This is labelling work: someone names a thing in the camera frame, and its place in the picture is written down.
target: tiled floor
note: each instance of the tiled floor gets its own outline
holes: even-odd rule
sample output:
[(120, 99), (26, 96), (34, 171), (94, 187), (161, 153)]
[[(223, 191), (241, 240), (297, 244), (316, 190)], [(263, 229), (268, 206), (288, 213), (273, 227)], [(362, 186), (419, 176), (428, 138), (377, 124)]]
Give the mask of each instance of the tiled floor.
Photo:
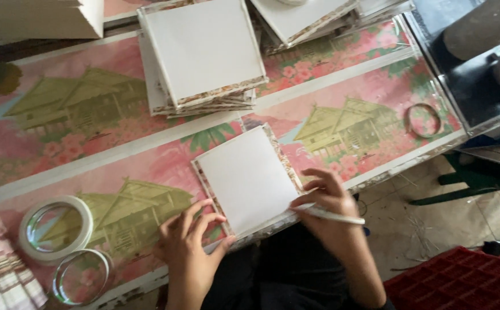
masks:
[[(438, 176), (453, 171), (438, 156), (360, 193), (365, 226), (371, 231), (369, 245), (383, 280), (402, 272), (391, 269), (420, 264), (417, 260), (456, 245), (473, 247), (500, 239), (500, 191), (428, 206), (405, 202), (465, 188), (438, 185)], [(128, 308), (153, 309), (155, 301), (152, 292)]]

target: green chair leg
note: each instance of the green chair leg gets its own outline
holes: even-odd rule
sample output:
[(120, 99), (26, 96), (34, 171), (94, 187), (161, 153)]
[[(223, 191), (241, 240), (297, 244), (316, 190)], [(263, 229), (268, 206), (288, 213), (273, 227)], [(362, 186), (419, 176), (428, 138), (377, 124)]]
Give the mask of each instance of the green chair leg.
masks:
[(449, 185), (464, 182), (456, 172), (440, 175), (437, 178), (440, 185)]
[(440, 202), (446, 202), (446, 201), (451, 201), (451, 200), (455, 200), (455, 199), (491, 193), (493, 191), (498, 191), (498, 189), (467, 188), (467, 189), (452, 191), (452, 192), (447, 193), (447, 194), (441, 194), (441, 195), (428, 197), (428, 198), (424, 198), (424, 199), (419, 199), (419, 200), (412, 200), (412, 201), (409, 201), (409, 204), (413, 205), (413, 206), (426, 206), (426, 205), (438, 204)]

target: table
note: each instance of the table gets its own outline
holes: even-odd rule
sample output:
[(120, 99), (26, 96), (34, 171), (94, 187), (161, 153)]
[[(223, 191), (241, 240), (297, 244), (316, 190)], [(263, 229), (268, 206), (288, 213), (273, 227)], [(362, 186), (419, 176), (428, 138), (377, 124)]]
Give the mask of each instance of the table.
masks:
[[(109, 252), (119, 276), (87, 308), (112, 308), (167, 282), (167, 268), (152, 255), (161, 210), (204, 199), (191, 160), (257, 125), (271, 126), (296, 171), (330, 168), (352, 193), (468, 138), (400, 17), (264, 57), (270, 82), (258, 89), (252, 113), (181, 119), (149, 116), (134, 28), (41, 55), (38, 46), (48, 51), (53, 44), (18, 42), (4, 50), (25, 48), (0, 54), (15, 60), (0, 64), (8, 73), (0, 80), (0, 217), (15, 241), (20, 219), (37, 201), (76, 195), (89, 205), (96, 222), (89, 246)], [(417, 102), (441, 116), (433, 138), (405, 127), (405, 111)], [(419, 125), (433, 125), (420, 116)], [(234, 248), (295, 220), (263, 227)], [(41, 242), (67, 236), (51, 223)], [(206, 231), (204, 244), (224, 236), (218, 227)], [(26, 262), (47, 285), (52, 267)]]
[(493, 53), (500, 46), (466, 62), (450, 54), (443, 30), (482, 0), (415, 0), (405, 13), (418, 43), (439, 76), (470, 137), (500, 126), (500, 86), (493, 76)]

